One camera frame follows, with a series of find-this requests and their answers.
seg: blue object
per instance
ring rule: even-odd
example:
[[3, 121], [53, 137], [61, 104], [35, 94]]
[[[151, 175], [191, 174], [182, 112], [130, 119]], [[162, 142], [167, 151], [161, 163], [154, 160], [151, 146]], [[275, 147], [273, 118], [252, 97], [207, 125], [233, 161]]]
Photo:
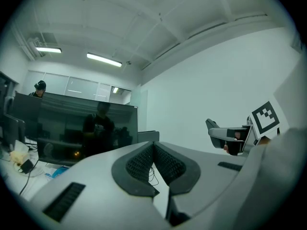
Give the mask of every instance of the blue object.
[[46, 173], [45, 175], [50, 177], [50, 178], [56, 178], [58, 175], [62, 174], [63, 172], [67, 171], [68, 168], [66, 167], [61, 167], [61, 168], [58, 168], [56, 171], [54, 171], [54, 173], [51, 175], [49, 173]]

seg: computer monitor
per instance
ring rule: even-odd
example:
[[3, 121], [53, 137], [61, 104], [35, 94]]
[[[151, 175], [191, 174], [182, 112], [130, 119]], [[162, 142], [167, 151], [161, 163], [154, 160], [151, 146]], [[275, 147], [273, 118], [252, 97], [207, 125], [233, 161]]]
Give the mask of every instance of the computer monitor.
[[4, 100], [5, 100], [6, 91], [7, 91], [7, 86], [3, 82], [0, 83], [0, 121], [3, 120]]
[[18, 120], [10, 115], [3, 115], [3, 141], [4, 145], [10, 150], [15, 147], [15, 141], [19, 140], [19, 125]]
[[14, 118], [18, 121], [18, 140], [22, 143], [25, 143], [25, 122], [21, 119], [18, 119], [16, 117], [10, 116], [11, 118]]
[[25, 136], [29, 139], [37, 139], [37, 123], [42, 99], [16, 93], [12, 107], [12, 116], [25, 122]]
[[38, 156], [48, 163], [73, 165], [138, 143], [134, 106], [44, 93], [38, 123]]

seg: white wall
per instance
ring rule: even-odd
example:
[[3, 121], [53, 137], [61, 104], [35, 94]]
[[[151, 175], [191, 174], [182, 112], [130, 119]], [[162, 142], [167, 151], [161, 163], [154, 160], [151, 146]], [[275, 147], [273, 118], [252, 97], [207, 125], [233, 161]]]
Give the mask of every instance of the white wall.
[[27, 73], [29, 59], [19, 47], [11, 30], [1, 35], [0, 43], [0, 71], [18, 83], [15, 90], [19, 91]]
[[130, 102], [130, 98], [131, 98], [131, 91], [125, 90], [123, 92], [122, 96], [123, 96], [123, 104], [125, 105], [125, 104], [129, 103]]
[[31, 62], [29, 70], [103, 82], [128, 90], [134, 89], [141, 82], [141, 71], [133, 65], [118, 68], [88, 59], [86, 49], [72, 46], [61, 48], [62, 54], [47, 54]]
[[291, 40], [283, 28], [251, 33], [163, 72], [142, 86], [148, 91], [147, 130], [160, 131], [161, 141], [223, 153], [212, 146], [206, 119], [221, 127], [245, 124], [249, 111], [274, 93], [298, 61]]
[[110, 103], [123, 104], [123, 97], [121, 94], [110, 94]]

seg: black vent grille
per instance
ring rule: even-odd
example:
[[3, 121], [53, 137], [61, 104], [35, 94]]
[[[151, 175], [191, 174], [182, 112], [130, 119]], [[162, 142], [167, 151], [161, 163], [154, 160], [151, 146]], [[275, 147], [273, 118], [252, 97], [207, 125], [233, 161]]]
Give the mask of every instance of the black vent grille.
[[52, 203], [44, 213], [50, 218], [60, 222], [72, 204], [76, 201], [85, 185], [71, 183]]
[[155, 147], [154, 150], [154, 164], [167, 185], [186, 171], [186, 166], [182, 161], [159, 147]]
[[149, 170], [153, 162], [153, 148], [150, 146], [135, 157], [129, 159], [126, 169], [135, 179], [148, 183]]
[[237, 165], [234, 163], [227, 163], [227, 162], [219, 162], [218, 166], [234, 170], [234, 171], [240, 171], [242, 169], [242, 165]]

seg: fluorescent ceiling light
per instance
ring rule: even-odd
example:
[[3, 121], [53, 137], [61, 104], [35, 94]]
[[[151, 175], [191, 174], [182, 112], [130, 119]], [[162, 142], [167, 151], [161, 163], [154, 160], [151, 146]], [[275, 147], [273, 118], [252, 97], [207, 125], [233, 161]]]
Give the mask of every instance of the fluorescent ceiling light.
[[116, 66], [116, 67], [121, 67], [121, 63], [118, 62], [118, 61], [114, 61], [114, 60], [107, 59], [107, 58], [104, 58], [104, 57], [101, 57], [101, 56], [93, 55], [93, 54], [91, 54], [91, 53], [87, 53], [86, 56], [87, 56], [88, 58], [90, 58], [90, 59], [99, 60], [99, 61], [102, 61], [102, 62], [111, 64], [111, 65], [113, 65], [113, 66]]
[[[94, 94], [94, 95], [96, 95], [96, 94]], [[105, 95], [99, 95], [99, 94], [97, 96], [106, 97]]]
[[62, 50], [60, 48], [36, 47], [36, 49], [42, 52], [62, 53]]
[[80, 91], [75, 91], [75, 90], [67, 90], [67, 91], [75, 92], [75, 93], [82, 93], [82, 92], [80, 92]]

